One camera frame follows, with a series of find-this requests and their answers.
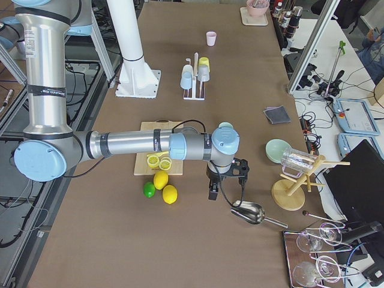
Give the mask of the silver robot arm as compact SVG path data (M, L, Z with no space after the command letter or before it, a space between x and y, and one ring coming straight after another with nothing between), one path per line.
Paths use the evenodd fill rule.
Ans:
M89 1L15 1L17 23L23 26L29 125L14 161L29 179L45 182L77 164L119 154L167 151L173 160L207 162L209 191L233 175L239 134L230 123L213 133L192 128L104 133L75 132L67 124L65 87L66 35L92 35Z

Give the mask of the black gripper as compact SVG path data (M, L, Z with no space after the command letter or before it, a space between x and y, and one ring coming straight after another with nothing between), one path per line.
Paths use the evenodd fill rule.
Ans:
M211 168L207 166L206 175L209 178L209 192L218 192L221 181L219 174L215 170L211 170Z

